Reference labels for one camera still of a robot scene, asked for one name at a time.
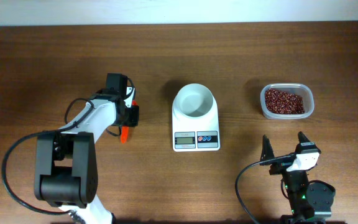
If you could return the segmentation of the orange measuring scoop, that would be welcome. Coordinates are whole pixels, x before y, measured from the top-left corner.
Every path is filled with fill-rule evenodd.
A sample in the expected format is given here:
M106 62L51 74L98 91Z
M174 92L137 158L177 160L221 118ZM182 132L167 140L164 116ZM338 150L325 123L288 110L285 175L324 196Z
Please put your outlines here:
M120 141L122 144L125 144L127 142L127 140L129 139L129 130L130 130L130 127L128 127L128 126L123 126L121 128Z

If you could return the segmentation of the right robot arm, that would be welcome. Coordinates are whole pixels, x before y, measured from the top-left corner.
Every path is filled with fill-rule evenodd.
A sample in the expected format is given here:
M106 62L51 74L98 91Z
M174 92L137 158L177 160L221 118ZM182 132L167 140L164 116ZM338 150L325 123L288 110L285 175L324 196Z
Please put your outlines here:
M321 150L302 132L295 151L276 157L267 136L262 138L260 161L269 166L270 175L281 175L280 187L289 201L291 214L280 223L325 223L331 217L336 189L320 180L309 180L307 172L317 165Z

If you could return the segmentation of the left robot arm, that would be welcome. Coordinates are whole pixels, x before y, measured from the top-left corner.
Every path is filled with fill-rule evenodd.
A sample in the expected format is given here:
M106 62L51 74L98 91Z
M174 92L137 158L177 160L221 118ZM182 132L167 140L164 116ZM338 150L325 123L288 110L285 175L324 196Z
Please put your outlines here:
M96 195L95 144L110 126L122 143L139 121L135 86L120 73L109 73L106 86L87 98L83 110L50 134L37 138L34 194L66 212L76 223L115 223Z

